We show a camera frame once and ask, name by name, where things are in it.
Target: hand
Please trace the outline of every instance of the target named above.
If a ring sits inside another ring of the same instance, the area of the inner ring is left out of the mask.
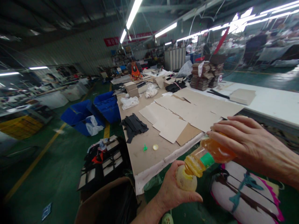
[[[236,153],[237,163],[299,189],[299,155],[256,121],[233,116],[214,124],[211,130],[208,136]]]
[[[175,160],[167,171],[161,189],[155,196],[156,203],[162,214],[170,209],[186,202],[202,202],[200,194],[191,191],[181,190],[175,179],[175,172],[181,165],[185,165],[184,161]]]

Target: work table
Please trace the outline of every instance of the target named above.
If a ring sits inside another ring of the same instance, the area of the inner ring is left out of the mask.
[[[241,114],[249,115],[260,122],[268,122],[270,123],[269,125],[282,128],[292,134],[299,133],[299,117],[295,114],[299,111],[299,93],[234,82],[219,83],[219,85],[221,90],[217,89],[217,87],[214,88],[214,90],[225,95],[229,95],[239,88],[255,90],[256,97],[249,106],[243,105],[245,108],[240,112]],[[207,93],[209,89],[204,92],[195,89],[191,90],[218,100],[229,101],[226,98]],[[187,152],[205,135],[204,132],[201,132],[183,146],[180,146],[177,142],[172,144],[159,136],[159,131],[139,113],[139,110],[153,103],[155,99],[162,97],[162,94],[166,92],[165,88],[159,89],[157,95],[148,99],[145,99],[143,94],[142,97],[138,98],[139,104],[137,106],[126,110],[121,108],[120,102],[120,99],[124,97],[124,94],[117,97],[122,119],[134,113],[149,128],[147,132],[136,135],[131,144],[127,144],[137,195],[143,193],[144,185],[152,177],[157,175],[163,168],[172,163],[179,156]],[[147,151],[143,151],[144,144],[148,147]],[[159,146],[157,151],[152,149],[154,144]]]

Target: green bottle label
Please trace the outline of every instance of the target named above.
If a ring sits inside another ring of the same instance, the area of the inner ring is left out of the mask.
[[[215,163],[215,160],[210,153],[205,154],[203,157],[200,158],[200,160],[206,168],[210,167]]]

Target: yellow crate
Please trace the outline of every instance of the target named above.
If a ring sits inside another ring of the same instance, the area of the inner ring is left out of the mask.
[[[0,123],[0,131],[17,140],[23,140],[34,135],[42,126],[42,123],[26,115]]]

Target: red banner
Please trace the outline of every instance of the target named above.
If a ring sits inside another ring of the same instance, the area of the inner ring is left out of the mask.
[[[130,36],[131,36],[132,39],[140,38],[140,37],[145,37],[145,38],[138,39],[138,41],[146,40],[148,38],[147,36],[151,36],[151,35],[152,35],[151,32],[139,33],[139,34],[136,34],[136,36],[134,34],[130,34]],[[128,43],[137,42],[137,40],[129,41],[129,35],[127,35],[126,40],[128,40]],[[105,44],[106,44],[107,47],[112,47],[114,45],[118,45],[119,37],[105,38],[104,41],[105,41]]]

